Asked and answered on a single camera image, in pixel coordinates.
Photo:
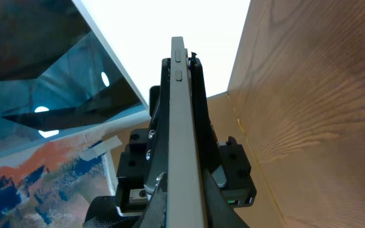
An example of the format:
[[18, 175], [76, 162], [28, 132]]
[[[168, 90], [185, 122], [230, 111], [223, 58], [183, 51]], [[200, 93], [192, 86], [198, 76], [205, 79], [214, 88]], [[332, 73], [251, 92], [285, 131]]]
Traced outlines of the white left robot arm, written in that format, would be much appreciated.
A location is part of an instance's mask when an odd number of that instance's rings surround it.
[[[169, 58], [162, 60], [161, 83], [150, 89], [150, 123], [131, 132], [120, 155], [113, 196], [97, 196], [83, 227], [165, 227], [169, 158]], [[245, 227], [235, 208], [250, 207], [257, 190], [243, 146], [232, 136], [219, 142], [208, 115], [203, 67], [196, 53], [192, 73], [193, 120], [200, 173], [205, 174], [205, 209], [210, 227]]]

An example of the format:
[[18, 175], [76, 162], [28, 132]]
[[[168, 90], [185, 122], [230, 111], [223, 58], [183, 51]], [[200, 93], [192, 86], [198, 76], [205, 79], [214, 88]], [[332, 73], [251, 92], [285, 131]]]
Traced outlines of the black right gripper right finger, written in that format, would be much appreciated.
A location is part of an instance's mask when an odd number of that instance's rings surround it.
[[203, 190], [210, 228], [249, 228], [228, 205], [208, 170], [203, 171]]

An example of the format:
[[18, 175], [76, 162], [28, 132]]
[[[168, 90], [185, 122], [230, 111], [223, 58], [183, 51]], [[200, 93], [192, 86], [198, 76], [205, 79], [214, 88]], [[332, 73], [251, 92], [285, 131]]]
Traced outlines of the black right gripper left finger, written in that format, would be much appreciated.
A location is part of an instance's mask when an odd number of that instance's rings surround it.
[[132, 228], [166, 228], [167, 186], [167, 173], [161, 173], [148, 206]]

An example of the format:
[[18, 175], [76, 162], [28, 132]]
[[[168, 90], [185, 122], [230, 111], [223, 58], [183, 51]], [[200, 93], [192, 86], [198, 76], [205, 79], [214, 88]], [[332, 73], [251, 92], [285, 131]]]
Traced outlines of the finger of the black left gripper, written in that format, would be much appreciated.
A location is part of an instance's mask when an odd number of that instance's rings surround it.
[[207, 96], [201, 61], [192, 52], [189, 58], [191, 72], [191, 100], [200, 166], [208, 170], [215, 181], [222, 180], [222, 160], [215, 132], [208, 115]]
[[144, 180], [144, 188], [148, 194], [153, 194], [157, 184], [157, 177], [168, 171], [169, 161], [169, 101], [170, 98], [170, 58], [162, 60], [160, 92], [156, 111], [150, 121], [150, 130], [154, 130], [153, 137], [148, 141], [150, 145], [150, 159], [148, 173]]

